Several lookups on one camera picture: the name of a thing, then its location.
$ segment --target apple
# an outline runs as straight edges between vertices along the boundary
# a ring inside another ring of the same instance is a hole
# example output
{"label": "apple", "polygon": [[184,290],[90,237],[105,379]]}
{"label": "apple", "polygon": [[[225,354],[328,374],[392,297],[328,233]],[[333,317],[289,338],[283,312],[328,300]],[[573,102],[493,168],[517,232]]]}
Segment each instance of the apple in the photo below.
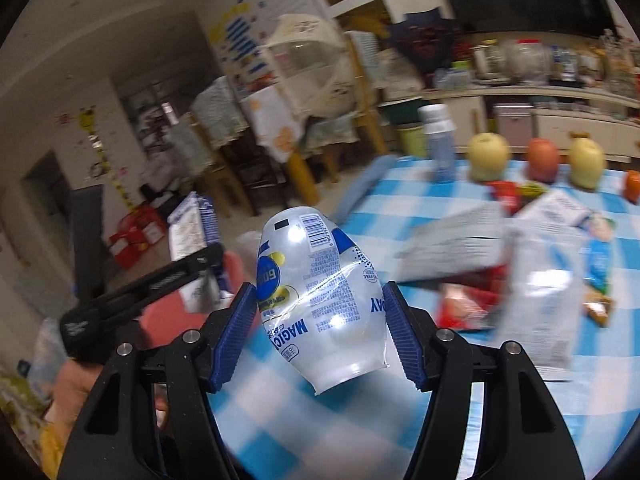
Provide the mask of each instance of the apple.
{"label": "apple", "polygon": [[625,177],[624,197],[633,204],[638,203],[640,198],[640,173],[628,170]]}
{"label": "apple", "polygon": [[466,158],[471,165],[470,176],[478,182],[502,180],[511,160],[507,139],[499,134],[477,134],[471,138]]}
{"label": "apple", "polygon": [[569,165],[572,184],[584,189],[595,190],[602,172],[607,167],[604,152],[597,142],[591,139],[574,139],[569,150]]}
{"label": "apple", "polygon": [[560,153],[548,139],[532,139],[527,147],[527,177],[545,184],[553,184],[558,176]]}

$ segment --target ceiling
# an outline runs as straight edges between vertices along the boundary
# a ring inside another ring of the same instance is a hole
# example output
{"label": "ceiling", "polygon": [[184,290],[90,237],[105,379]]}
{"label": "ceiling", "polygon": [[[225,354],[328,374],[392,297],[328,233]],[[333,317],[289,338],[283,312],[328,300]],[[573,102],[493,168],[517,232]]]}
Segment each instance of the ceiling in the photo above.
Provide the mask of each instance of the ceiling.
{"label": "ceiling", "polygon": [[31,0],[0,48],[0,134],[23,132],[104,76],[118,86],[210,56],[194,10],[207,0]]}

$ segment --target metal screw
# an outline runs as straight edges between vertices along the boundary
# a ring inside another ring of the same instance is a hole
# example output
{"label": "metal screw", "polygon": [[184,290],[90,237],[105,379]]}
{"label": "metal screw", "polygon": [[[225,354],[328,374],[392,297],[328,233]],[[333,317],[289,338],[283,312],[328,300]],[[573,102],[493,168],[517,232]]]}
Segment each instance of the metal screw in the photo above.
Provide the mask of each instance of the metal screw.
{"label": "metal screw", "polygon": [[440,341],[451,341],[453,339],[453,330],[441,328],[436,332],[436,337],[440,339]]}
{"label": "metal screw", "polygon": [[518,355],[520,352],[522,352],[522,346],[520,346],[518,343],[516,343],[515,341],[509,341],[505,346],[504,349],[510,353],[511,355]]}
{"label": "metal screw", "polygon": [[187,330],[187,332],[182,334],[182,340],[185,343],[195,343],[198,339],[200,339],[200,332],[197,330]]}
{"label": "metal screw", "polygon": [[120,346],[118,346],[118,349],[116,351],[118,352],[118,355],[124,357],[125,355],[129,355],[132,350],[133,345],[131,343],[122,343]]}

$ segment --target blue checkered tablecloth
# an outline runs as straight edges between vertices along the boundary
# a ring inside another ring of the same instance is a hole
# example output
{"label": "blue checkered tablecloth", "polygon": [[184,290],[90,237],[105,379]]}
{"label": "blue checkered tablecloth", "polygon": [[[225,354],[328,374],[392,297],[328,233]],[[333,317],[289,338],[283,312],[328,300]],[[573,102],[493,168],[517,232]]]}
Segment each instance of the blue checkered tablecloth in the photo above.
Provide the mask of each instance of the blue checkered tablecloth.
{"label": "blue checkered tablecloth", "polygon": [[[401,158],[353,212],[343,230],[371,259],[382,283],[411,227],[474,208],[488,189],[466,179],[459,162],[453,184],[430,184],[429,161]],[[507,179],[524,181],[512,162]],[[620,197],[623,173],[607,171],[598,193],[558,186],[616,221],[608,328],[582,320],[574,380],[547,383],[577,445],[587,478],[608,461],[640,411],[640,207]],[[432,315],[435,292],[401,287],[411,306]],[[468,337],[483,343],[487,334]],[[246,343],[231,382],[210,398],[220,433],[257,480],[401,479],[420,433],[430,394],[404,377],[387,337],[389,368],[315,396],[313,388],[270,344],[263,330]],[[459,478],[473,472],[482,417],[475,384]]]}

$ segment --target shelf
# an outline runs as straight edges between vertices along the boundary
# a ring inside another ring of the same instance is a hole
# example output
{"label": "shelf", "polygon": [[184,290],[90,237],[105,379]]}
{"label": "shelf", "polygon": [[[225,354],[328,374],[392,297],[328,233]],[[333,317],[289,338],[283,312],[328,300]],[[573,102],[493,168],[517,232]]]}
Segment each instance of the shelf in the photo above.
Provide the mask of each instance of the shelf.
{"label": "shelf", "polygon": [[476,86],[472,88],[466,88],[463,90],[433,90],[425,91],[420,96],[400,99],[398,101],[387,101],[380,103],[378,106],[386,107],[398,105],[410,101],[416,100],[439,100],[439,99],[455,99],[460,97],[482,97],[492,95],[537,95],[548,97],[567,97],[573,99],[586,99],[591,101],[600,101],[606,103],[613,103],[628,108],[640,108],[640,101],[636,99],[630,99],[628,97],[622,97],[615,94],[610,94],[603,90],[597,89],[583,89],[583,88],[566,88],[563,86]]}

